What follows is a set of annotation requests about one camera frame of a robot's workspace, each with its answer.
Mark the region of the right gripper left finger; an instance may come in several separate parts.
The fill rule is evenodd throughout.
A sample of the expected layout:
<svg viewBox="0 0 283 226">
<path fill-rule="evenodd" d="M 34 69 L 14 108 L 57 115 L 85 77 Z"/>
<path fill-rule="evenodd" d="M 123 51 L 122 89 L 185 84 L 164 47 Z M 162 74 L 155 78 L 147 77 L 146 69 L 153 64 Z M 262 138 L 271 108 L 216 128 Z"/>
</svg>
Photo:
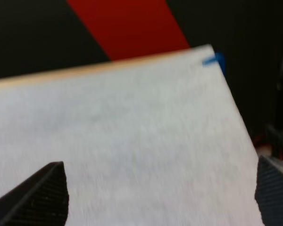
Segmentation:
<svg viewBox="0 0 283 226">
<path fill-rule="evenodd" d="M 0 198 L 0 226 L 64 226 L 68 207 L 64 164 L 50 162 Z"/>
</svg>

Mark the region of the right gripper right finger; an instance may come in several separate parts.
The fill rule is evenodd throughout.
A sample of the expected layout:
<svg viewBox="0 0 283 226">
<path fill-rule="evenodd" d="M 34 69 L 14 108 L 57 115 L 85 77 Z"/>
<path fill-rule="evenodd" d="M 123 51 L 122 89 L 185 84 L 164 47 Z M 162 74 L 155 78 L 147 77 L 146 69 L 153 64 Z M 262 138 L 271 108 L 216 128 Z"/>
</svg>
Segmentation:
<svg viewBox="0 0 283 226">
<path fill-rule="evenodd" d="M 259 157 L 255 200 L 264 225 L 283 226 L 283 161 Z"/>
</svg>

